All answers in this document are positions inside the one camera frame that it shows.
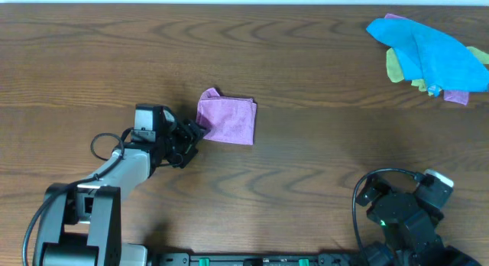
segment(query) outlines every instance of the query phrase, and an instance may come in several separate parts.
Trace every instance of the folded pink towel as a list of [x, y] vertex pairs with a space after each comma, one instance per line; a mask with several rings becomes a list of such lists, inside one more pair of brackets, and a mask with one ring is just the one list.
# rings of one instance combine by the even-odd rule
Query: folded pink towel
[[197, 124], [209, 129], [204, 139], [232, 144], [253, 144], [257, 104], [253, 99], [220, 96], [207, 89], [197, 106]]

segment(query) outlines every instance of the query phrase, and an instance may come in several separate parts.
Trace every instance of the table surface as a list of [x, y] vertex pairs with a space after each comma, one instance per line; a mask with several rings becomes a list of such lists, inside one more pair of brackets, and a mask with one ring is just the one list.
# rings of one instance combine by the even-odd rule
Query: table surface
[[[432, 167], [455, 181], [438, 233], [489, 264], [489, 96], [464, 107], [391, 83], [387, 48], [365, 31], [386, 12], [489, 50], [489, 8], [1, 5], [0, 264], [20, 263], [50, 184], [101, 164], [94, 135], [131, 126], [138, 102], [195, 118], [213, 86], [254, 98], [255, 144], [203, 141], [186, 169], [158, 169], [123, 204], [125, 242], [355, 250], [361, 175]], [[102, 154], [114, 144], [100, 143]], [[363, 208], [358, 218], [365, 244], [382, 238]]]

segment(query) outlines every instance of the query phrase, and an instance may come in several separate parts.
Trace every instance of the wood grain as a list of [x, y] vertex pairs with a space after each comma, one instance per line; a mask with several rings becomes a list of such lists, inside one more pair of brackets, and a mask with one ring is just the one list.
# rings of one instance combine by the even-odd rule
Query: wood grain
[[[489, 96], [463, 107], [390, 83], [387, 48], [365, 32], [386, 12], [489, 50], [488, 8], [0, 5], [0, 264], [20, 263], [51, 183], [101, 164], [94, 135], [131, 126], [137, 102], [193, 118], [211, 86], [254, 97], [255, 145], [204, 141], [185, 170], [158, 170], [123, 205], [126, 242], [356, 249], [359, 177], [434, 167], [455, 181], [439, 234], [489, 264]], [[359, 210], [364, 242], [382, 238]]]

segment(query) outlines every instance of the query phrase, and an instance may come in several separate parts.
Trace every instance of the blue cloth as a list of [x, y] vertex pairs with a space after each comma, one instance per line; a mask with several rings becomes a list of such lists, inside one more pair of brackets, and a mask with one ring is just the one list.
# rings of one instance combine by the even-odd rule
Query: blue cloth
[[392, 47], [406, 80], [424, 79], [426, 88], [485, 92], [489, 71], [459, 41], [407, 19], [378, 18], [367, 28], [376, 40]]

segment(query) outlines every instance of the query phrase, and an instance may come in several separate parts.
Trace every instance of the pink cloth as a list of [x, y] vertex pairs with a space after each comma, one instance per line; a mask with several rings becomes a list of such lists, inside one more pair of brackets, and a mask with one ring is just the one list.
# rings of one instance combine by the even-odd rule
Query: pink cloth
[[443, 99], [449, 102], [457, 102], [462, 105], [468, 104], [468, 92], [458, 90], [444, 90]]
[[407, 19], [407, 18], [405, 18], [405, 17], [401, 17], [401, 16], [394, 15], [394, 14], [391, 14], [391, 13], [387, 13], [387, 14], [385, 15], [385, 17], [384, 17], [384, 18], [399, 18], [399, 19]]
[[200, 96], [196, 121], [209, 129], [204, 139], [252, 145], [256, 113], [253, 99], [220, 96], [211, 88]]

